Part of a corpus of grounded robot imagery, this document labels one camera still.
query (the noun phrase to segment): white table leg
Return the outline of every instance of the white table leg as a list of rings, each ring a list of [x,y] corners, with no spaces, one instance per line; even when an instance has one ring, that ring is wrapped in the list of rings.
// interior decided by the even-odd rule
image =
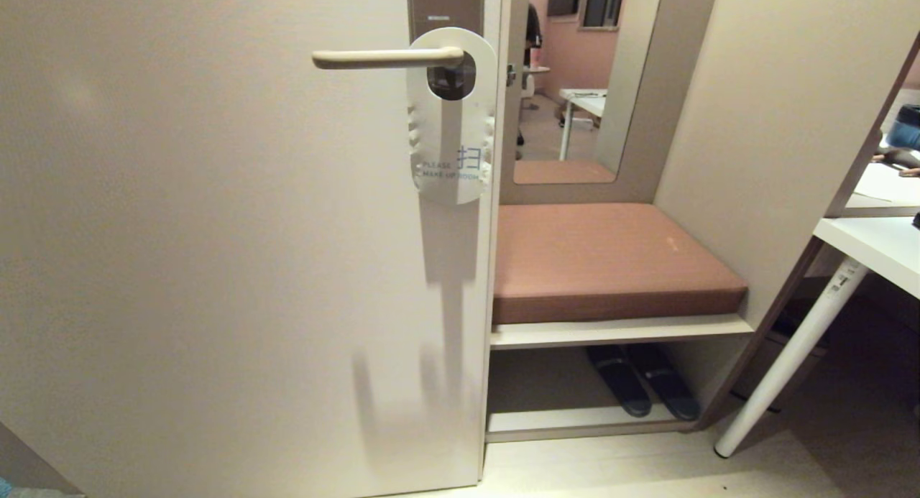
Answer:
[[[773,362],[773,366],[753,391],[732,425],[719,442],[716,442],[717,455],[729,458],[734,453],[796,370],[799,370],[799,366],[814,349],[815,344],[818,344],[818,340],[821,340],[822,334],[827,331],[844,304],[847,304],[867,272],[868,268],[849,256],[840,263],[831,282],[827,283],[824,292],[811,307],[799,329],[789,339],[789,343]]]
[[[562,145],[559,147],[559,160],[569,156],[569,135],[572,134],[572,102],[566,101],[566,123],[562,128]]]

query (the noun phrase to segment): brown cushion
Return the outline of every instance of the brown cushion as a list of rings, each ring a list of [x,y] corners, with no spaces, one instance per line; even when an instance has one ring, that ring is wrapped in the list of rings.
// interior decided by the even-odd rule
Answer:
[[[734,313],[746,291],[646,203],[500,206],[493,322]]]

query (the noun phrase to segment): slipper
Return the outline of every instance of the slipper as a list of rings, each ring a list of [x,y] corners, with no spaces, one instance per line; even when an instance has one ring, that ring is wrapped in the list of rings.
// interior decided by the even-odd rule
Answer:
[[[699,403],[687,389],[668,357],[653,343],[636,343],[627,347],[630,360],[642,377],[658,394],[673,416],[682,420],[699,419]]]
[[[586,349],[588,358],[594,364],[604,383],[610,387],[626,413],[633,417],[645,417],[651,412],[651,400],[630,362],[617,345],[592,345]]]

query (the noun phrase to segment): white door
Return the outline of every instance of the white door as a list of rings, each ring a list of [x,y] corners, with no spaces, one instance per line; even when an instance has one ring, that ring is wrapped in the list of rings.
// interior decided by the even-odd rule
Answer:
[[[497,191],[420,200],[405,70],[310,60],[407,7],[0,0],[0,422],[86,494],[476,484]]]

